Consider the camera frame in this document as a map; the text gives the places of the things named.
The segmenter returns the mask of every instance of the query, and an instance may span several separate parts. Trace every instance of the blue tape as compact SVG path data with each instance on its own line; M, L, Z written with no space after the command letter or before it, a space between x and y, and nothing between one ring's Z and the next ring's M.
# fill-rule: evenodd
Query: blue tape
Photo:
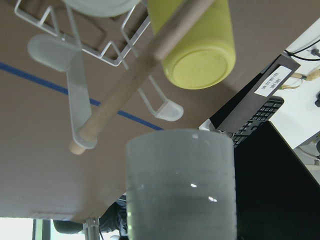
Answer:
M44 86L46 88L49 88L49 89L55 90L57 92L60 92L62 94L68 95L68 89L67 88L65 88L63 86L59 86L59 85L57 85L57 84L55 84L53 82L44 80L44 79L42 79L40 77L37 77L37 76L34 76L32 74L29 74L29 73L27 73L25 71L19 70L19 69L15 68L15 67L9 66L9 65L7 65L7 64L5 64L3 62L0 62L0 69L4 70L4 71L6 71L6 72L8 72L10 74L19 76L19 77L24 78L26 80L29 80L29 81L31 81L33 83L42 85L42 86ZM92 99L92 98L90 98L90 103L92 105L94 105L94 106L99 106L101 104L100 101ZM152 123L150 123L148 121L145 121L145 120L143 120L143 119L141 119L141 118L139 118L137 116L134 116L134 115L132 115L130 113L127 113L125 111L121 111L120 110L117 114L120 115L120 116L123 116L123 117L125 117L127 119L130 119L132 121L135 121L135 122L137 122L139 124L142 124L144 126L152 128L154 130L163 130L163 128L161 128L159 126L156 126L156 125L154 125L154 124L152 124Z

